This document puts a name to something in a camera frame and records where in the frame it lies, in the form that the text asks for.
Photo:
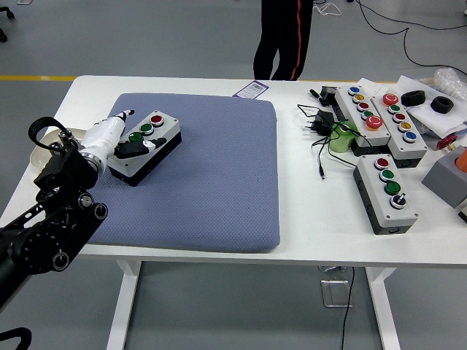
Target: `black cable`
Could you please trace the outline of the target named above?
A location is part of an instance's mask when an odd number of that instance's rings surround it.
[[[415,62],[414,60],[412,60],[410,57],[409,57],[409,54],[407,53],[407,45],[406,45],[406,38],[407,38],[407,33],[410,29],[410,27],[407,27],[405,29],[403,29],[402,31],[397,31],[395,33],[386,33],[384,31],[380,31],[378,29],[376,29],[375,27],[373,27],[370,22],[368,21],[368,19],[366,18],[365,16],[365,13],[363,12],[363,8],[365,7],[366,9],[369,9],[370,11],[372,11],[373,13],[375,13],[376,15],[382,17],[382,18],[385,18],[387,20],[391,20],[391,21],[394,21],[394,22],[398,22],[398,23],[406,23],[406,24],[413,24],[413,25],[416,25],[416,26],[422,26],[424,28],[427,28],[427,29],[430,29],[430,30],[434,30],[434,31],[447,31],[447,30],[451,30],[451,29],[458,29],[458,28],[464,28],[464,27],[467,27],[467,25],[464,25],[464,26],[457,26],[457,27],[451,27],[451,28],[431,28],[431,27],[428,27],[428,26],[425,26],[423,24],[419,24],[419,23],[413,23],[413,22],[406,22],[406,21],[403,21],[403,20],[394,20],[392,18],[389,18],[389,17],[386,17],[386,16],[383,16],[383,15],[380,15],[379,13],[375,12],[373,9],[371,9],[370,7],[367,7],[365,5],[363,5],[361,3],[360,0],[357,0],[357,3],[360,5],[360,11],[362,12],[362,15],[363,15],[363,18],[365,19],[365,21],[368,23],[368,25],[374,30],[374,31],[377,31],[378,33],[380,34],[384,34],[384,35],[396,35],[396,34],[400,34],[400,33],[404,33],[404,53],[407,57],[407,59],[412,62],[413,64],[417,65],[417,66],[421,66],[421,67],[447,67],[447,68],[452,68],[456,71],[459,71],[460,73],[462,74],[465,74],[467,75],[467,73],[465,73],[462,69],[459,69],[459,68],[456,68],[454,66],[448,66],[447,64],[422,64],[422,63],[418,63],[418,62]]]
[[[308,115],[308,114],[306,113],[306,111],[305,111],[302,107],[311,108],[311,109],[317,109],[318,111],[324,112],[324,111],[323,111],[321,108],[319,108],[319,107],[307,106],[306,104],[297,104],[297,107],[298,107],[298,109],[300,109],[300,110],[303,112],[303,114],[305,114],[305,116],[307,116],[307,117],[316,117],[316,115],[315,115],[315,114]]]
[[[349,313],[349,308],[350,308],[350,297],[352,295],[352,288],[353,288],[353,282],[355,280],[355,268],[352,267],[352,282],[350,283],[350,288],[349,288],[349,299],[347,300],[347,310],[345,311],[345,316],[344,316],[344,324],[342,327],[342,343],[341,343],[341,350],[344,350],[344,339],[345,339],[345,322],[347,321],[347,315]]]
[[[16,337],[20,338],[20,343],[16,350],[27,350],[31,345],[32,339],[32,333],[28,328],[20,327],[0,333],[0,341],[6,341]]]
[[[357,3],[359,3],[360,7],[365,7],[366,9],[369,9],[370,11],[372,11],[375,15],[378,15],[386,20],[391,20],[393,22],[397,22],[397,23],[405,23],[405,24],[413,24],[414,26],[420,26],[420,27],[423,27],[423,28],[427,28],[427,29],[431,29],[431,30],[434,30],[434,31],[448,31],[448,30],[451,30],[451,29],[458,29],[458,28],[463,28],[463,27],[467,27],[467,24],[464,24],[462,26],[457,26],[457,27],[449,27],[449,28],[434,28],[434,27],[429,27],[429,26],[425,26],[424,24],[421,24],[421,23],[415,23],[415,22],[409,22],[409,21],[406,21],[406,20],[395,20],[393,18],[389,18],[389,17],[386,17],[384,15],[381,15],[379,14],[378,12],[376,12],[374,9],[366,6],[366,5],[363,5],[360,3],[360,0],[357,0],[356,1]]]
[[[313,115],[308,115],[306,113],[306,111],[302,108],[302,107],[306,107],[306,108],[313,108],[313,109],[318,109],[320,111],[322,111],[322,109],[318,108],[318,107],[315,107],[315,106],[307,106],[307,105],[304,105],[304,104],[297,104],[297,107],[303,112],[303,114],[305,114],[305,116],[307,117],[315,117],[316,115],[313,114]],[[341,162],[343,163],[346,163],[350,166],[356,166],[355,164],[351,163],[351,162],[348,162],[336,155],[334,155],[333,153],[331,153],[331,149],[330,149],[330,143],[331,141],[333,140],[337,140],[339,137],[341,137],[339,134],[337,134],[337,137],[335,139],[332,139],[332,133],[339,127],[345,127],[350,133],[352,133],[354,136],[356,137],[363,137],[363,139],[368,143],[368,145],[370,147],[373,147],[370,143],[370,141],[365,137],[363,136],[361,133],[359,133],[358,131],[355,131],[353,130],[352,128],[349,128],[347,125],[345,125],[344,123],[342,122],[334,122],[333,124],[329,124],[329,122],[327,120],[324,120],[325,123],[328,124],[328,126],[331,128],[331,132],[329,133],[328,136],[325,136],[323,137],[322,139],[319,139],[315,142],[312,143],[312,148],[318,144],[321,144],[321,149],[320,151],[318,152],[318,171],[320,172],[320,176],[321,176],[321,179],[324,179],[325,178],[325,175],[324,175],[324,169],[323,169],[323,165],[321,163],[321,153],[323,152],[323,149],[325,147],[325,145],[327,144],[328,145],[328,153],[331,157],[333,158],[336,158],[337,160],[340,160]]]

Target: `black pants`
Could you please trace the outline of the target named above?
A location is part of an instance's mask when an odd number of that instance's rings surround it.
[[[313,0],[261,0],[261,40],[253,62],[255,79],[271,79],[274,56],[279,66],[273,80],[297,80],[304,69]]]

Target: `floor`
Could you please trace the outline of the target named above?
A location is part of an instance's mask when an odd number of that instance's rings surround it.
[[[399,20],[467,24],[464,0],[362,2]],[[300,79],[433,77],[436,68],[405,57],[403,34],[373,31],[355,1],[334,3],[342,16],[313,14]],[[35,0],[29,6],[1,0],[5,5],[16,19],[0,14],[8,36],[0,43],[0,212],[28,164],[29,125],[55,114],[73,77],[252,79],[259,0]],[[380,31],[408,26],[365,13]],[[409,27],[412,60],[467,69],[466,28]],[[105,349],[121,276],[115,262],[91,260],[35,276],[0,314],[0,332],[30,328],[30,349]],[[317,267],[145,263],[126,349],[340,349],[344,310],[324,307],[320,281],[350,278],[349,268],[326,274]],[[401,348],[464,349],[466,287],[466,270],[398,269],[387,291]],[[352,303],[344,348],[382,348],[362,268]],[[14,348],[15,342],[0,343]]]

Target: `barcode label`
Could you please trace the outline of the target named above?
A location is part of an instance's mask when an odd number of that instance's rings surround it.
[[[261,93],[268,89],[269,86],[254,80],[233,96],[242,98],[257,98]]]

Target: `yellow floor line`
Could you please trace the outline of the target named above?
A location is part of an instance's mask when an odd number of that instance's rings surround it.
[[[45,76],[45,75],[0,75],[0,80],[36,81],[36,82],[72,82],[77,77]]]

